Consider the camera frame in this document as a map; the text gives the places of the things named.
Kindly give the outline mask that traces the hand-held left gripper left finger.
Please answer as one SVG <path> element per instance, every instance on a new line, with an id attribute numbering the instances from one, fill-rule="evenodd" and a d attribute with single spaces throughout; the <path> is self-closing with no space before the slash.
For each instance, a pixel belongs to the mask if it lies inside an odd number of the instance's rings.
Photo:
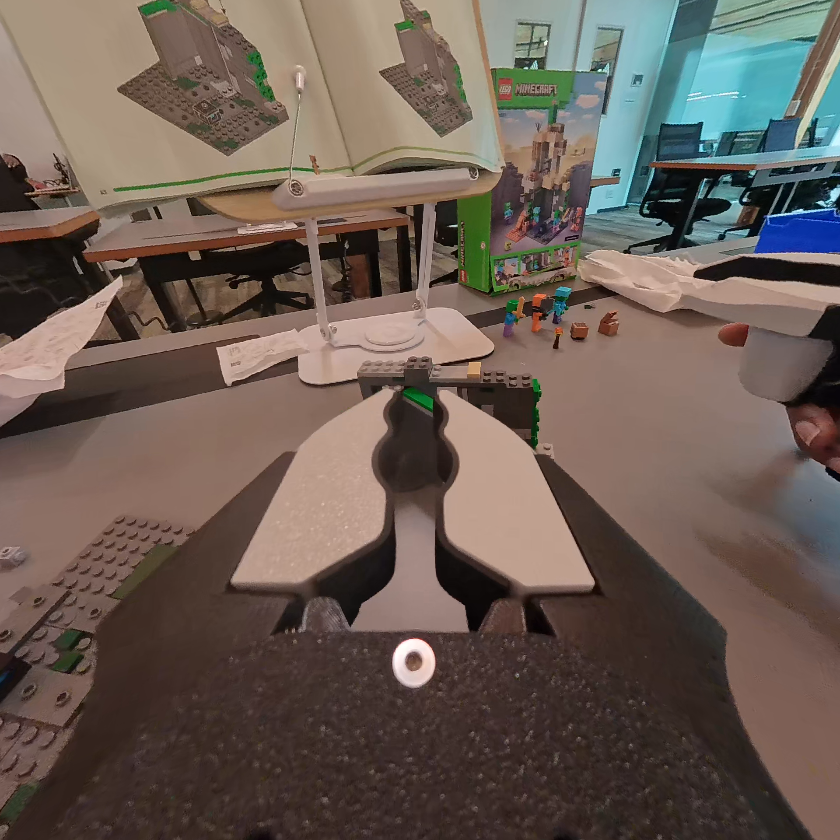
<path id="1" fill-rule="evenodd" d="M 299 447 L 233 572 L 234 590 L 329 597 L 353 621 L 384 589 L 396 565 L 394 507 L 374 460 L 394 396 L 363 399 Z"/>

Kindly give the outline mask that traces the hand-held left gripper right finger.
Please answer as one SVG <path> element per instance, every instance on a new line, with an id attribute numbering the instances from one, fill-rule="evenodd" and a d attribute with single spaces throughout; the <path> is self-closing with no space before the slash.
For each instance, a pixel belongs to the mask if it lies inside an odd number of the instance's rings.
<path id="1" fill-rule="evenodd" d="M 438 396 L 444 479 L 435 570 L 444 590 L 482 621 L 493 602 L 595 593 L 596 582 L 543 473 L 553 467 L 514 431 L 452 392 Z"/>

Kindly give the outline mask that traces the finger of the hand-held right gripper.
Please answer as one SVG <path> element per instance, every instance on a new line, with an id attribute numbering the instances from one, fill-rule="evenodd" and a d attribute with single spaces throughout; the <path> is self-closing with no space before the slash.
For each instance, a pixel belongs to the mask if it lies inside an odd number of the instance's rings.
<path id="1" fill-rule="evenodd" d="M 837 270 L 773 270 L 750 277 L 745 270 L 720 280 L 682 283 L 686 308 L 727 322 L 794 337 L 813 335 L 826 311 L 837 309 Z"/>
<path id="2" fill-rule="evenodd" d="M 839 254 L 736 255 L 695 270 L 696 277 L 838 277 Z"/>

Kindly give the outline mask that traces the grey green brick wall assembly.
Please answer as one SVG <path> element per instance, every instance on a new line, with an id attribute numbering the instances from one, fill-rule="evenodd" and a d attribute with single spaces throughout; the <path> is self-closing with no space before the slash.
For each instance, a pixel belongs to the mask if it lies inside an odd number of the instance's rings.
<path id="1" fill-rule="evenodd" d="M 405 360 L 366 360 L 356 380 L 363 398 L 390 389 L 430 417 L 439 394 L 455 392 L 524 439 L 536 454 L 553 456 L 552 446 L 539 441 L 542 388 L 529 373 L 485 368 L 479 361 L 443 365 L 428 356 L 410 356 Z"/>

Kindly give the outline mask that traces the grey brick baseplate build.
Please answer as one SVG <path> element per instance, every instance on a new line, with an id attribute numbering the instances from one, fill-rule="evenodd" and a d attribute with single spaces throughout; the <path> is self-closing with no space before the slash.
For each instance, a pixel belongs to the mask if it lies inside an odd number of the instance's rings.
<path id="1" fill-rule="evenodd" d="M 47 584 L 15 593 L 1 627 L 1 826 L 8 834 L 77 729 L 102 623 L 194 534 L 113 519 Z"/>

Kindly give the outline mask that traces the wooden-edged office desk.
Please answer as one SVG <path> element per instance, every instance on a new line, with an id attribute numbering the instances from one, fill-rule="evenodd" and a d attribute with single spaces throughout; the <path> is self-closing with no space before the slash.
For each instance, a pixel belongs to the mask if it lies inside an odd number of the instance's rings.
<path id="1" fill-rule="evenodd" d="M 332 239 L 317 246 L 316 260 L 365 257 L 370 270 L 371 296 L 379 297 L 382 295 L 379 232 L 395 229 L 398 286 L 400 291 L 411 291 L 410 222 L 409 216 L 393 209 L 322 219 L 318 221 L 319 234 Z M 235 274 L 245 271 L 244 265 L 234 266 L 235 258 L 262 245 L 297 240 L 308 251 L 302 223 L 298 223 L 296 230 L 262 235 L 239 235 L 237 227 L 241 225 L 217 214 L 127 223 L 98 238 L 85 249 L 83 256 L 87 262 L 97 261 L 100 265 L 112 260 L 137 259 L 166 327 L 179 332 L 186 329 L 186 320 L 175 309 L 166 289 L 168 284 L 184 281 L 191 285 L 196 279 L 220 275 L 233 279 Z M 205 318 L 199 323 L 219 323 L 219 318 Z"/>
<path id="2" fill-rule="evenodd" d="M 682 247 L 688 226 L 700 200 L 701 187 L 705 182 L 714 182 L 724 175 L 735 172 L 752 173 L 754 175 L 752 187 L 777 187 L 777 193 L 769 210 L 769 213 L 773 214 L 783 185 L 822 181 L 834 174 L 834 167 L 838 161 L 839 147 L 832 145 L 652 162 L 650 165 L 652 169 L 665 172 L 667 175 L 684 175 L 688 183 L 688 204 L 685 209 L 679 211 L 677 226 L 668 238 L 668 249 Z"/>
<path id="3" fill-rule="evenodd" d="M 77 271 L 82 286 L 91 293 L 109 284 L 109 275 L 98 262 L 83 256 L 87 241 L 100 228 L 101 217 L 89 206 L 27 210 L 1 214 L 1 243 L 47 243 L 68 267 Z"/>

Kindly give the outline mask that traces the grey desk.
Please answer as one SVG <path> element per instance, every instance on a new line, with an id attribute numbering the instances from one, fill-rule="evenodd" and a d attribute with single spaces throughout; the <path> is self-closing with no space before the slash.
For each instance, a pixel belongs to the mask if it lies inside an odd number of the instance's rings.
<path id="1" fill-rule="evenodd" d="M 739 711 L 814 838 L 838 837 L 838 483 L 795 452 L 782 406 L 740 385 L 718 323 L 628 301 L 614 338 L 552 350 L 518 331 L 491 365 L 542 384 L 555 458 L 728 632 Z M 360 399 L 267 379 L 2 440 L 2 545 L 39 585 L 121 513 L 199 527 L 281 453 Z"/>

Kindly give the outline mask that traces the person's right hand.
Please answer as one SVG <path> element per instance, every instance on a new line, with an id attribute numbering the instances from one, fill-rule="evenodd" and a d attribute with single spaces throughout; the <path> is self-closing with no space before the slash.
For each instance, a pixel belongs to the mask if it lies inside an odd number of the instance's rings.
<path id="1" fill-rule="evenodd" d="M 727 346 L 743 349 L 748 334 L 749 325 L 736 322 L 722 327 L 718 338 Z M 803 455 L 822 465 L 830 477 L 839 480 L 839 408 L 808 403 L 781 405 L 786 411 L 794 442 Z"/>

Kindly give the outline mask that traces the blue storage bin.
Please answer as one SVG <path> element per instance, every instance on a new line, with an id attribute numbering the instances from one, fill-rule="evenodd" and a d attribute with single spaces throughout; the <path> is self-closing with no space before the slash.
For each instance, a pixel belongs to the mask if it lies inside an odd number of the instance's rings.
<path id="1" fill-rule="evenodd" d="M 767 216 L 753 253 L 838 254 L 839 212 L 831 207 Z"/>

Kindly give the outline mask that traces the black office chair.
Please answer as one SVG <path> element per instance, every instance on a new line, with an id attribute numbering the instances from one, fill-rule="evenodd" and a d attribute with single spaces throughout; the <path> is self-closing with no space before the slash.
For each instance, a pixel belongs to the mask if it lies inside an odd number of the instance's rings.
<path id="1" fill-rule="evenodd" d="M 701 157 L 700 140 L 704 124 L 662 123 L 659 127 L 655 161 L 666 163 Z M 665 236 L 637 242 L 624 249 L 625 254 L 635 248 L 653 246 L 654 252 L 691 247 L 689 238 L 696 223 L 726 213 L 732 203 L 715 197 L 712 192 L 721 176 L 680 168 L 658 167 L 647 187 L 639 207 L 641 217 L 671 227 Z"/>
<path id="2" fill-rule="evenodd" d="M 800 119 L 771 119 L 767 128 L 763 131 L 761 139 L 756 148 L 757 153 L 790 151 L 795 148 L 796 132 L 799 128 Z M 718 240 L 722 241 L 728 234 L 739 231 L 748 232 L 754 223 L 760 220 L 766 207 L 773 200 L 774 189 L 761 187 L 752 189 L 754 176 L 744 173 L 735 173 L 731 176 L 733 186 L 742 186 L 743 190 L 739 197 L 739 204 L 742 207 L 738 221 L 734 227 L 724 229 Z"/>
<path id="3" fill-rule="evenodd" d="M 275 278 L 292 272 L 309 262 L 308 252 L 297 240 L 280 241 L 247 250 L 244 256 L 234 259 L 234 267 L 244 265 L 244 272 L 227 280 L 231 288 L 247 281 L 257 281 L 260 292 L 234 309 L 221 315 L 219 322 L 234 319 L 248 311 L 260 317 L 277 314 L 278 306 L 305 311 L 315 307 L 312 295 L 300 290 L 280 290 Z"/>

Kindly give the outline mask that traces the small flat paper bag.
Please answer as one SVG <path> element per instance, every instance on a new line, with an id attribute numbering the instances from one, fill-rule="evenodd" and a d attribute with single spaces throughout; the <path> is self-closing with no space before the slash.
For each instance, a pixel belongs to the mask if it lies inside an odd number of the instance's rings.
<path id="1" fill-rule="evenodd" d="M 297 330 L 273 333 L 216 348 L 226 386 L 244 381 L 270 367 L 309 352 Z"/>

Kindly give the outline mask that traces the green brick set box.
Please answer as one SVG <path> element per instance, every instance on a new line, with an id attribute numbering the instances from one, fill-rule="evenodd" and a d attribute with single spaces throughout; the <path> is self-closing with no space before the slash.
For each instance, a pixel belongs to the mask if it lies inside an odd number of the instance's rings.
<path id="1" fill-rule="evenodd" d="M 600 71 L 491 71 L 504 163 L 458 201 L 458 283 L 495 296 L 577 276 L 606 94 Z"/>

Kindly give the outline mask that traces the printed white paper bag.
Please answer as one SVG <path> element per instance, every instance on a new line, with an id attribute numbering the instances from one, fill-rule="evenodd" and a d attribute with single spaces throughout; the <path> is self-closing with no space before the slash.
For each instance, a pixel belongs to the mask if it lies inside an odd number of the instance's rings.
<path id="1" fill-rule="evenodd" d="M 98 330 L 123 287 L 117 278 L 90 299 L 61 311 L 1 349 L 1 425 L 39 396 L 64 387 L 70 358 Z"/>

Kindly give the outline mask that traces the white book stand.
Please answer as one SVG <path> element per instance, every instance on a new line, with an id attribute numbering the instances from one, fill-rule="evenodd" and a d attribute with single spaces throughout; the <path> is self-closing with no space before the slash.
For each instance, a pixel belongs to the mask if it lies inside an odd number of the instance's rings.
<path id="1" fill-rule="evenodd" d="M 453 160 L 447 166 L 384 174 L 289 175 L 272 191 L 252 189 L 203 198 L 216 214 L 243 224 L 303 223 L 317 315 L 317 326 L 300 332 L 308 348 L 298 358 L 298 375 L 305 384 L 350 382 L 368 360 L 381 369 L 411 355 L 446 364 L 479 361 L 495 349 L 459 311 L 428 306 L 436 204 L 486 194 L 501 175 L 500 125 L 489 69 L 485 69 L 479 91 L 486 102 L 478 114 L 487 126 L 479 129 L 478 139 L 490 142 L 487 164 L 468 164 L 466 153 L 448 153 Z M 411 310 L 331 322 L 319 255 L 319 219 L 410 204 L 420 204 L 424 211 L 422 233 L 415 236 L 421 257 Z"/>

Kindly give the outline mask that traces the open building instruction booklet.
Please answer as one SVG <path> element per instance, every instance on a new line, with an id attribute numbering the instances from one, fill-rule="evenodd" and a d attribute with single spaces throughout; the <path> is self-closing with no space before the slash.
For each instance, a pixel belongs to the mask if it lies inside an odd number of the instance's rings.
<path id="1" fill-rule="evenodd" d="M 477 2 L 2 2 L 91 205 L 487 164 Z"/>

